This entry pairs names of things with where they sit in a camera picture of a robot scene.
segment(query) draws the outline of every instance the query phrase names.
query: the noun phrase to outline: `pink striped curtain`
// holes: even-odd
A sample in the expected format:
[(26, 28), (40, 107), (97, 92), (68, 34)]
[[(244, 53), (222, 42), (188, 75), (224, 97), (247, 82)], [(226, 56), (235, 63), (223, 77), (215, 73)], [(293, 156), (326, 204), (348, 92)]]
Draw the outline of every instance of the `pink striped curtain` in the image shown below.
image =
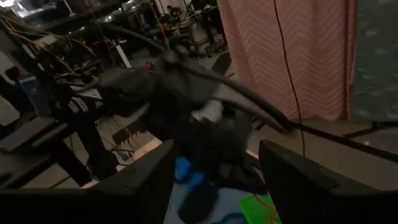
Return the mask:
[[(276, 2), (302, 117), (346, 118), (356, 1)], [(273, 0), (218, 0), (218, 5), (239, 81), (297, 119)]]

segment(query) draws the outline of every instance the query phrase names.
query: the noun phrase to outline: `black cable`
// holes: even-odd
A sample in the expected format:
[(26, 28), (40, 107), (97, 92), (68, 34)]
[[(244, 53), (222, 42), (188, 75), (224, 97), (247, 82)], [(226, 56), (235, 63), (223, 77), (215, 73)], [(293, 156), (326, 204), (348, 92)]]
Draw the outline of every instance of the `black cable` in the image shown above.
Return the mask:
[[(283, 52), (284, 52), (284, 59), (285, 59), (287, 74), (289, 75), (290, 85), (292, 86), (294, 99), (295, 99), (296, 105), (297, 105), (298, 122), (300, 123), (300, 125), (302, 125), (303, 121), (302, 121), (302, 117), (301, 117), (299, 98), (297, 97), (297, 92), (296, 92), (296, 89), (295, 89), (294, 84), (293, 84), (292, 74), (290, 73), (289, 63), (287, 61), (284, 33), (283, 33), (283, 30), (282, 30), (282, 26), (280, 25), (280, 20), (279, 20), (279, 15), (278, 15), (278, 8), (276, 6), (276, 0), (273, 0), (273, 1), (274, 1), (274, 9), (275, 9), (276, 21), (278, 23), (278, 28), (279, 28), (279, 32), (280, 32), (280, 38), (282, 39), (282, 48), (283, 48)], [(301, 135), (301, 142), (302, 142), (302, 147), (303, 147), (303, 156), (305, 157), (305, 139), (304, 139), (304, 133), (303, 133), (302, 130), (300, 130), (300, 135)]]
[(126, 128), (126, 127), (125, 127), (125, 128), (120, 127), (120, 126), (119, 126), (119, 123), (116, 121), (116, 119), (115, 119), (114, 117), (112, 117), (111, 119), (112, 119), (113, 122), (116, 124), (116, 126), (117, 126), (118, 129), (119, 129), (119, 131), (123, 130), (123, 131), (127, 132), (127, 134), (129, 135), (129, 139), (127, 140), (127, 143), (129, 144), (131, 150), (136, 151), (136, 150), (137, 150), (136, 147), (133, 146), (133, 145), (130, 143), (130, 138), (131, 138), (132, 136), (130, 136), (130, 132), (127, 130), (127, 128)]
[(114, 148), (119, 148), (117, 145), (111, 143), (111, 141), (107, 140), (104, 136), (101, 136), (101, 139), (104, 139), (110, 146), (113, 146)]
[[(113, 25), (105, 24), (105, 23), (101, 23), (100, 25), (107, 29), (116, 31), (116, 32), (122, 32), (124, 34), (131, 35), (135, 38), (138, 38), (138, 39), (146, 42), (147, 44), (150, 44), (151, 46), (159, 49), (160, 51), (165, 52), (163, 47), (157, 45), (156, 43), (152, 42), (148, 38), (146, 38), (140, 34), (137, 34), (133, 31), (129, 31), (127, 29), (123, 29), (121, 27), (117, 27), (117, 26), (113, 26)], [(247, 99), (252, 101), (254, 104), (256, 104), (258, 107), (260, 107), (262, 110), (264, 110), (265, 112), (270, 114), (276, 121), (278, 121), (278, 123), (286, 130), (286, 132), (292, 133), (294, 131), (294, 128), (291, 125), (290, 121), (283, 115), (283, 113), (281, 113), (277, 108), (275, 108), (274, 106), (269, 104), (267, 101), (263, 100), (259, 95), (255, 94), (247, 87), (242, 86), (234, 81), (225, 79), (225, 77), (220, 77), (219, 75), (214, 74), (211, 71), (204, 73), (204, 72), (200, 72), (198, 70), (192, 69), (188, 65), (186, 65), (184, 63), (180, 63), (180, 59), (178, 58), (177, 55), (173, 55), (173, 54), (166, 55), (164, 59), (172, 65), (176, 65), (176, 66), (180, 66), (180, 67), (184, 68), (186, 71), (190, 72), (194, 76), (206, 78), (208, 80), (218, 81), (218, 82), (232, 88), (233, 90), (237, 91), (238, 93), (242, 94), (244, 97), (246, 97)]]
[(70, 176), (67, 176), (66, 178), (64, 178), (64, 179), (58, 181), (57, 183), (51, 185), (51, 186), (49, 187), (49, 189), (53, 189), (53, 188), (58, 187), (59, 185), (61, 185), (61, 184), (64, 183), (65, 181), (69, 180), (70, 178), (71, 178)]
[(72, 152), (75, 152), (75, 150), (73, 149), (72, 135), (69, 135), (69, 140), (70, 140), (70, 150), (72, 150)]
[(244, 106), (241, 103), (238, 103), (238, 102), (233, 101), (233, 100), (222, 99), (222, 98), (217, 98), (217, 97), (214, 97), (213, 99), (214, 100), (218, 100), (218, 101), (220, 101), (222, 103), (226, 103), (227, 105), (230, 105), (230, 106), (232, 106), (232, 107), (234, 107), (236, 109), (239, 109), (240, 111), (245, 112), (245, 113), (249, 114), (250, 116), (259, 118), (261, 121), (263, 121), (268, 126), (270, 126), (271, 128), (274, 128), (275, 130), (277, 130), (280, 133), (290, 134), (290, 133), (287, 133), (286, 130), (284, 130), (280, 126), (276, 125), (276, 122), (272, 121), (267, 116), (265, 116), (265, 115), (263, 115), (261, 113), (258, 113), (256, 110), (254, 110), (254, 109), (252, 109), (252, 108), (250, 108), (248, 106)]
[[(113, 122), (110, 122), (112, 125), (113, 125), (113, 127), (114, 128), (116, 128), (116, 130), (122, 130), (122, 128), (119, 126), (119, 124), (116, 122), (116, 120), (115, 120), (115, 118), (111, 118), (112, 120), (113, 120)], [(116, 145), (114, 145), (114, 144), (112, 144), (112, 143), (110, 143), (110, 141), (109, 140), (107, 140), (107, 139), (105, 139), (104, 137), (102, 137), (106, 142), (108, 142), (111, 146), (113, 146), (114, 148), (119, 148), (118, 146), (116, 146)], [(129, 143), (129, 146), (130, 146), (130, 148), (131, 148), (131, 150), (128, 150), (129, 152), (134, 152), (134, 151), (136, 151), (137, 149), (135, 149), (135, 147), (133, 147), (132, 145), (131, 145), (131, 143), (130, 142), (128, 142)]]
[(194, 76), (200, 78), (206, 78), (208, 80), (218, 81), (230, 87), (231, 89), (237, 91), (245, 98), (256, 104), (258, 107), (260, 107), (260, 109), (270, 114), (285, 129), (284, 133), (292, 133), (294, 131), (294, 128), (291, 125), (290, 121), (285, 117), (284, 114), (282, 114), (282, 112), (280, 112), (277, 108), (272, 106), (270, 103), (262, 99), (259, 95), (255, 94), (247, 87), (242, 86), (232, 80), (226, 79), (225, 77), (221, 77), (217, 74), (211, 74), (212, 71), (208, 71), (208, 73), (203, 73), (193, 68), (190, 68), (189, 66), (183, 63), (179, 63), (178, 60), (174, 62), (173, 58), (170, 58), (169, 62), (181, 66), (182, 68), (184, 68), (186, 71), (190, 72)]
[(128, 150), (128, 149), (111, 149), (110, 151), (113, 151), (113, 152), (132, 152), (132, 153), (134, 153), (134, 151)]

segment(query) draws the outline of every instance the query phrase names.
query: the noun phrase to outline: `cable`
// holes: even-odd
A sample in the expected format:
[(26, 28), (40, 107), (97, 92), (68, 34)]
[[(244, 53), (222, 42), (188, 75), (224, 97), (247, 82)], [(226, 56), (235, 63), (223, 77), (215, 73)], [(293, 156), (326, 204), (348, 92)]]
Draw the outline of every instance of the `cable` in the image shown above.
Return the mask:
[(174, 212), (174, 205), (173, 205), (173, 203), (169, 200), (169, 205), (170, 205), (170, 207), (172, 208), (172, 210), (170, 211), (170, 213), (169, 214), (171, 214), (171, 213), (173, 213)]
[[(35, 33), (30, 33), (30, 32), (24, 32), (24, 31), (15, 30), (15, 28), (13, 28), (13, 26), (11, 26), (10, 23), (9, 23), (8, 21), (11, 21), (11, 22), (13, 22), (13, 23), (15, 23), (15, 24), (17, 24), (17, 25), (19, 25), (19, 26), (25, 27), (25, 28), (27, 28), (27, 29), (36, 30), (36, 31), (38, 31), (38, 32), (41, 32), (41, 33), (44, 33), (44, 34), (47, 34), (47, 35), (53, 35), (54, 37), (65, 38), (65, 37), (62, 36), (62, 35), (53, 34), (53, 33), (51, 33), (51, 32), (47, 32), (47, 31), (44, 31), (44, 30), (39, 30), (39, 29), (36, 29), (35, 27), (31, 27), (31, 26), (25, 25), (25, 24), (23, 24), (23, 23), (21, 23), (21, 22), (19, 22), (19, 21), (16, 21), (16, 20), (14, 20), (14, 19), (8, 18), (7, 16), (2, 16), (2, 15), (0, 15), (0, 18), (6, 20), (7, 23), (9, 24), (11, 30), (14, 31), (14, 32), (26, 33), (26, 34), (29, 34), (29, 35), (37, 35), (37, 36), (41, 36), (41, 37), (45, 37), (45, 36), (46, 36), (46, 35), (43, 35), (43, 34), (35, 34)], [(92, 50), (91, 48), (89, 48), (86, 44), (84, 44), (83, 42), (81, 42), (81, 41), (79, 41), (79, 40), (76, 40), (76, 39), (72, 39), (72, 41), (74, 41), (74, 42), (76, 42), (76, 43), (82, 45), (82, 46), (83, 46), (85, 49), (87, 49), (94, 57), (97, 57), (96, 54), (93, 52), (93, 50)]]
[(103, 40), (104, 40), (104, 44), (105, 44), (105, 47), (107, 48), (107, 50), (108, 50), (108, 52), (109, 52), (109, 56), (111, 56), (111, 60), (113, 61), (113, 63), (115, 63), (116, 60), (115, 60), (115, 58), (113, 57), (111, 48), (110, 48), (110, 47), (108, 46), (108, 44), (107, 44), (107, 41), (106, 41), (107, 38), (105, 37), (104, 33), (102, 32), (101, 27), (98, 25), (97, 18), (95, 17), (93, 11), (91, 11), (91, 7), (88, 5), (87, 0), (85, 0), (85, 3), (86, 3), (86, 6), (88, 7), (88, 10), (89, 10), (89, 12), (90, 12), (90, 14), (91, 14), (93, 20), (94, 20), (94, 23), (96, 24), (96, 26), (97, 26), (97, 28), (98, 28), (98, 30), (99, 30), (99, 32), (100, 32), (100, 34), (101, 34), (101, 36), (102, 36), (102, 38), (103, 38)]
[(70, 150), (72, 150), (72, 152), (75, 152), (75, 150), (73, 149), (72, 135), (69, 135), (69, 140), (70, 140)]
[[(13, 31), (11, 31), (10, 34), (11, 34), (11, 35), (14, 35), (14, 36), (16, 36), (16, 37), (19, 37), (19, 38), (21, 38), (22, 40), (25, 40), (26, 42), (28, 42), (28, 43), (30, 43), (30, 44), (32, 44), (32, 45), (34, 45), (34, 46), (36, 46), (36, 47), (38, 47), (38, 48), (40, 48), (40, 49), (43, 49), (43, 50), (45, 50), (46, 52), (52, 54), (51, 51), (49, 51), (47, 48), (42, 47), (42, 46), (40, 46), (39, 44), (36, 44), (35, 42), (31, 41), (31, 40), (28, 39), (27, 37), (24, 37), (23, 35), (17, 34), (17, 33), (13, 32)], [(62, 59), (60, 59), (60, 58), (59, 58), (58, 56), (56, 56), (56, 55), (54, 55), (54, 57), (55, 57), (62, 65), (64, 65), (71, 73), (74, 73), (74, 71), (69, 67), (69, 65), (67, 65)]]
[(131, 134), (131, 132), (128, 130), (127, 127), (123, 126), (123, 128), (121, 128), (121, 127), (119, 126), (118, 122), (116, 121), (116, 119), (115, 119), (114, 117), (112, 117), (111, 119), (113, 120), (113, 122), (116, 124), (116, 126), (117, 126), (120, 130), (124, 129), (125, 131), (127, 131), (127, 133), (129, 134), (129, 139), (127, 140), (127, 143), (129, 144), (131, 150), (136, 151), (137, 149), (136, 149), (134, 146), (132, 146), (132, 144), (130, 143), (130, 140), (132, 140), (132, 141), (134, 142), (134, 135)]
[(225, 77), (219, 76), (217, 74), (212, 75), (212, 71), (208, 71), (207, 73), (199, 72), (198, 70), (195, 70), (194, 68), (191, 68), (183, 63), (179, 63), (177, 58), (167, 58), (167, 60), (169, 61), (169, 63), (173, 63), (174, 65), (179, 65), (180, 67), (184, 68), (186, 71), (190, 72), (191, 75), (200, 78), (206, 78), (207, 80), (218, 81), (237, 91), (245, 98), (249, 99), (251, 102), (260, 107), (260, 109), (270, 114), (285, 129), (285, 133), (293, 133), (294, 128), (291, 125), (290, 121), (285, 117), (285, 115), (247, 87), (242, 86), (232, 80), (226, 79)]
[(113, 128), (117, 131), (117, 130), (119, 130), (120, 129), (120, 127), (118, 128), (116, 125), (115, 125), (115, 123), (113, 122), (113, 121), (107, 121), (108, 122), (108, 124), (112, 124), (112, 126), (113, 126)]
[(101, 136), (101, 139), (104, 139), (110, 146), (113, 146), (114, 148), (118, 148), (117, 145), (111, 143), (111, 141), (107, 140), (104, 136)]
[(262, 206), (266, 207), (267, 209), (272, 210), (273, 213), (274, 213), (274, 214), (272, 214), (272, 215), (265, 215), (265, 216), (263, 216), (262, 221), (265, 221), (266, 219), (269, 219), (269, 222), (270, 222), (271, 224), (273, 224), (274, 221), (281, 222), (281, 221), (276, 217), (276, 215), (278, 214), (276, 208), (274, 208), (274, 207), (272, 207), (272, 206), (266, 204), (265, 202), (263, 202), (257, 195), (253, 194), (253, 196), (254, 196), (254, 198), (257, 200), (257, 202), (259, 202)]
[(53, 189), (53, 188), (58, 187), (59, 185), (61, 185), (61, 184), (64, 183), (65, 181), (69, 180), (70, 178), (71, 178), (70, 176), (67, 176), (66, 178), (64, 178), (64, 179), (58, 181), (57, 183), (51, 185), (51, 186), (49, 187), (49, 189)]
[[(278, 8), (276, 6), (276, 0), (273, 0), (273, 1), (274, 1), (274, 9), (275, 9), (276, 20), (277, 20), (278, 28), (279, 28), (279, 32), (280, 32), (280, 38), (282, 39), (282, 48), (283, 48), (283, 52), (284, 52), (284, 59), (285, 59), (287, 74), (289, 75), (290, 85), (292, 86), (292, 90), (293, 90), (293, 94), (294, 94), (294, 100), (296, 101), (296, 105), (297, 105), (298, 122), (302, 126), (303, 121), (302, 121), (302, 117), (301, 117), (299, 98), (297, 97), (297, 92), (296, 92), (296, 89), (295, 89), (294, 84), (293, 84), (292, 74), (290, 73), (289, 63), (287, 61), (284, 33), (283, 33), (283, 30), (282, 30), (282, 26), (280, 25), (280, 20), (279, 20), (279, 15), (278, 15)], [(300, 135), (301, 135), (301, 142), (302, 142), (302, 147), (303, 147), (303, 157), (305, 157), (305, 139), (304, 139), (303, 130), (301, 130), (301, 129), (300, 129)]]
[(159, 18), (156, 16), (155, 9), (152, 6), (152, 0), (149, 0), (149, 7), (152, 10), (152, 12), (154, 13), (154, 17), (156, 19), (156, 22), (160, 25), (160, 30), (162, 31), (162, 34), (163, 34), (163, 37), (164, 37), (164, 42), (166, 43), (167, 49), (170, 50), (170, 45), (169, 45), (169, 42), (168, 42), (168, 38), (166, 37), (166, 33), (164, 32), (163, 24), (160, 23)]
[(241, 103), (238, 103), (236, 101), (233, 100), (228, 100), (228, 99), (221, 99), (221, 98), (217, 98), (217, 97), (213, 97), (214, 100), (218, 100), (222, 103), (225, 103), (229, 106), (232, 106), (236, 109), (239, 109), (242, 112), (245, 112), (247, 114), (249, 114), (252, 117), (256, 117), (259, 118), (260, 120), (262, 120), (262, 122), (266, 123), (268, 126), (270, 126), (271, 128), (274, 128), (276, 131), (278, 131), (279, 133), (284, 133), (284, 134), (289, 134), (289, 132), (286, 132), (286, 130), (284, 128), (281, 128), (279, 125), (277, 125), (276, 122), (273, 122), (271, 119), (269, 119), (267, 116), (258, 113), (256, 110), (248, 107), (248, 106), (244, 106)]
[(139, 24), (139, 26), (141, 28), (142, 33), (144, 33), (145, 32), (144, 26), (141, 24), (140, 18), (138, 17), (136, 11), (134, 11), (134, 15), (136, 16), (137, 22), (138, 22), (138, 24)]
[(135, 153), (132, 150), (128, 150), (128, 149), (111, 149), (110, 151), (114, 151), (114, 152), (131, 152), (131, 153)]

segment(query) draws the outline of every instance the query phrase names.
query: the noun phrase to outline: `stand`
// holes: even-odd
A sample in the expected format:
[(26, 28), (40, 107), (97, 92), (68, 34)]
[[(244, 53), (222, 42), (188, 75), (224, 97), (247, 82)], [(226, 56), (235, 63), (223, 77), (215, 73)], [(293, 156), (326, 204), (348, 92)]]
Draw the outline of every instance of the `stand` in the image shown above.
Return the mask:
[[(257, 121), (257, 120), (258, 119), (253, 118), (252, 123)], [(382, 123), (385, 126), (372, 126), (370, 129), (362, 130), (362, 131), (359, 131), (359, 132), (356, 132), (356, 133), (349, 133), (349, 135), (348, 135), (349, 138), (340, 137), (340, 136), (337, 136), (337, 135), (334, 135), (334, 134), (330, 134), (330, 133), (321, 131), (319, 129), (311, 128), (311, 127), (303, 125), (303, 124), (298, 124), (298, 123), (295, 123), (295, 122), (290, 122), (290, 123), (292, 124), (292, 126), (294, 128), (296, 128), (298, 130), (305, 131), (306, 133), (315, 135), (317, 137), (320, 137), (320, 138), (323, 138), (323, 139), (327, 139), (329, 141), (332, 141), (332, 142), (335, 142), (335, 143), (338, 143), (338, 144), (342, 144), (342, 145), (350, 147), (352, 149), (355, 149), (355, 150), (358, 150), (358, 151), (361, 151), (361, 152), (365, 152), (365, 153), (368, 153), (368, 154), (370, 154), (372, 156), (376, 156), (376, 157), (379, 157), (381, 159), (385, 159), (385, 160), (388, 160), (388, 161), (391, 161), (391, 162), (395, 162), (395, 163), (398, 164), (398, 154), (387, 152), (387, 151), (384, 151), (382, 149), (378, 149), (378, 148), (375, 148), (375, 147), (372, 147), (372, 146), (367, 146), (367, 145), (364, 145), (362, 143), (358, 143), (358, 142), (350, 140), (350, 138), (353, 138), (353, 136), (357, 137), (357, 136), (364, 135), (364, 133), (365, 134), (369, 134), (369, 133), (372, 133), (372, 132), (375, 132), (375, 131), (378, 131), (378, 130), (388, 129), (388, 128), (391, 128), (393, 126), (397, 126), (397, 123), (388, 123), (388, 122), (386, 122), (386, 123)], [(260, 125), (257, 128), (255, 128), (255, 129), (259, 130), (264, 125), (266, 125), (266, 124), (264, 122), (261, 122)]]
[(360, 131), (356, 131), (356, 132), (353, 132), (353, 133), (344, 134), (343, 137), (346, 138), (346, 139), (352, 139), (352, 138), (364, 136), (364, 135), (367, 135), (367, 134), (371, 134), (371, 133), (374, 133), (376, 131), (386, 130), (386, 129), (390, 129), (390, 128), (398, 128), (398, 122), (377, 122), (377, 121), (372, 121), (370, 128), (367, 128), (367, 129), (364, 129), (364, 130), (360, 130)]
[(88, 153), (87, 166), (94, 175), (99, 180), (103, 180), (117, 173), (116, 166), (119, 162), (112, 152), (105, 149), (94, 122), (83, 117), (83, 119), (79, 119), (76, 130)]
[(47, 147), (54, 161), (57, 162), (80, 187), (92, 180), (86, 167), (63, 141), (55, 141)]
[(67, 6), (67, 8), (69, 10), (69, 17), (76, 15), (76, 13), (72, 12), (72, 10), (70, 9), (70, 6), (69, 6), (67, 0), (63, 0), (63, 3), (65, 3), (65, 5)]

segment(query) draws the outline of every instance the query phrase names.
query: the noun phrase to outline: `orange wire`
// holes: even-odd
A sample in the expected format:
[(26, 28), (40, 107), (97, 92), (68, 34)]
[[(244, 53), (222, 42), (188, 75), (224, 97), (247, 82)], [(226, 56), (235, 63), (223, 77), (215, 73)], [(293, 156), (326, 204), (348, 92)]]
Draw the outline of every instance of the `orange wire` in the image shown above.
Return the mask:
[(262, 206), (264, 206), (264, 207), (266, 207), (266, 208), (268, 208), (269, 210), (272, 210), (272, 211), (274, 212), (273, 216), (267, 216), (267, 215), (265, 215), (265, 216), (262, 218), (262, 221), (263, 221), (263, 222), (265, 222), (267, 218), (269, 218), (270, 224), (274, 224), (274, 221), (281, 222), (278, 218), (276, 218), (276, 215), (277, 215), (277, 210), (276, 210), (276, 208), (274, 208), (274, 207), (272, 207), (272, 206), (266, 204), (265, 202), (263, 202), (257, 195), (253, 194), (253, 196), (254, 196), (254, 198), (255, 198)]

